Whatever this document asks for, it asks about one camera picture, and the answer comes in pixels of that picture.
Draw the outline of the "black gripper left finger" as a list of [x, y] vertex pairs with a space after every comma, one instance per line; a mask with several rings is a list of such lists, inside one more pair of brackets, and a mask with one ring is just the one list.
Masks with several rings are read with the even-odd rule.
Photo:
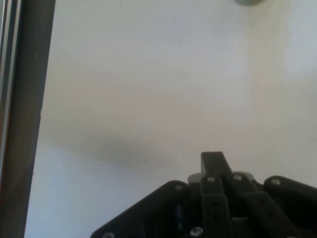
[[93, 238], [231, 238], [222, 152], [201, 153], [201, 172], [172, 180], [98, 228]]

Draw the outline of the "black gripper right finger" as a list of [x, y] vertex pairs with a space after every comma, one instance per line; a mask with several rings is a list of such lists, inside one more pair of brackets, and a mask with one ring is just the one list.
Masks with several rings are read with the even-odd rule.
[[214, 236], [217, 238], [315, 238], [317, 190], [281, 176], [263, 184], [233, 172], [214, 153]]

